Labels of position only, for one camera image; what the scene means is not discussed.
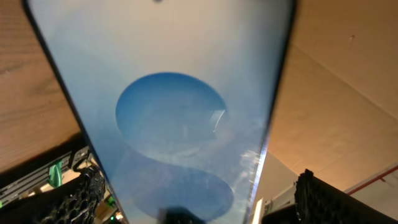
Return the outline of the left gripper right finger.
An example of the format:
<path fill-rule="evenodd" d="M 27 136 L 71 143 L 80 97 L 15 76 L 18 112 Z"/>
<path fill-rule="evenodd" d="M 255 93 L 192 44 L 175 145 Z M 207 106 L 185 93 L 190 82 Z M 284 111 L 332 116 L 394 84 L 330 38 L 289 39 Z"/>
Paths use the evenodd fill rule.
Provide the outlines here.
<path fill-rule="evenodd" d="M 306 170 L 296 181 L 295 203 L 263 216 L 262 224 L 397 224 Z"/>

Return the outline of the blue screen Galaxy smartphone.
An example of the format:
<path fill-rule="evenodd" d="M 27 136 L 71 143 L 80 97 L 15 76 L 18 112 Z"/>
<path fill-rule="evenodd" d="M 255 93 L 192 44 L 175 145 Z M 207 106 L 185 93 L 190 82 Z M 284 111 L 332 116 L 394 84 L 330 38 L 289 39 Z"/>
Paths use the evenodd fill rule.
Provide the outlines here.
<path fill-rule="evenodd" d="M 128 223 L 246 223 L 297 2 L 27 0 Z"/>

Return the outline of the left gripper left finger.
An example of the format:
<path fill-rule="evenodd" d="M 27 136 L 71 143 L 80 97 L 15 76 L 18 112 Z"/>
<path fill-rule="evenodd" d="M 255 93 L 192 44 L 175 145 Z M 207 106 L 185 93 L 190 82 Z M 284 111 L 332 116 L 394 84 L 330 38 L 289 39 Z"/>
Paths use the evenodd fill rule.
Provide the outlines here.
<path fill-rule="evenodd" d="M 1 224 L 92 224 L 105 193 L 105 180 L 96 166 L 62 186 L 16 200 L 1 208 Z"/>

